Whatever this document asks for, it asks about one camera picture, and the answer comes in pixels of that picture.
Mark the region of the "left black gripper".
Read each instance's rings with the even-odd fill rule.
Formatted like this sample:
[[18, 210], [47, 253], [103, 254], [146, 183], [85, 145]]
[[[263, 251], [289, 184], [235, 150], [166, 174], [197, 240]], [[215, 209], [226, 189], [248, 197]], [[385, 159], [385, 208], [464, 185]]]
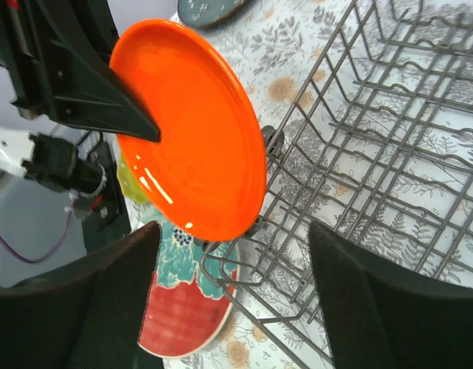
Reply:
[[0, 66], [23, 118], [159, 142], [152, 115], [109, 68], [117, 41], [106, 1], [0, 1]]

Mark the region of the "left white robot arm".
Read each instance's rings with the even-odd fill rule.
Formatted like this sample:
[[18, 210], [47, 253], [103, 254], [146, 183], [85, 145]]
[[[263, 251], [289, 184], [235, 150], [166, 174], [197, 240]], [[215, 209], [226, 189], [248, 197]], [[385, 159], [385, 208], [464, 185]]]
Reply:
[[[20, 116], [158, 142], [154, 118], [110, 66], [118, 42], [106, 1], [0, 1], [0, 67]], [[96, 198], [114, 176], [63, 138], [0, 128], [0, 170]]]

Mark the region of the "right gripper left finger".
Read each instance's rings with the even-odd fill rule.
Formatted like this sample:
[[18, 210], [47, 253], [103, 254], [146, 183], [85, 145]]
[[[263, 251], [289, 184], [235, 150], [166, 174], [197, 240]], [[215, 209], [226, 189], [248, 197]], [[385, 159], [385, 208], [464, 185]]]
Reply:
[[0, 368], [137, 368], [161, 236], [151, 221], [77, 261], [0, 288]]

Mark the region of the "orange plate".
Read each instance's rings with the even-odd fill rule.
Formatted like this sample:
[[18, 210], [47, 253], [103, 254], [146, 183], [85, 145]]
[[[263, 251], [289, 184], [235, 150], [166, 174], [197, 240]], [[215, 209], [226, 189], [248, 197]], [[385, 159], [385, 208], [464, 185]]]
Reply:
[[172, 223], [206, 241], [243, 235], [267, 184], [258, 119], [226, 60], [174, 21], [128, 28], [110, 61], [161, 132], [158, 143], [119, 135], [135, 180]]

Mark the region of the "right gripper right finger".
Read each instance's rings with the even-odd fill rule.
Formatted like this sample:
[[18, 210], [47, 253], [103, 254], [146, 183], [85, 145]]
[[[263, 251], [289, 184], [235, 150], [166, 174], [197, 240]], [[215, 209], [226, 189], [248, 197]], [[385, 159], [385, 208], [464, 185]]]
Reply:
[[336, 368], [473, 368], [473, 288], [403, 268], [318, 221], [308, 240]]

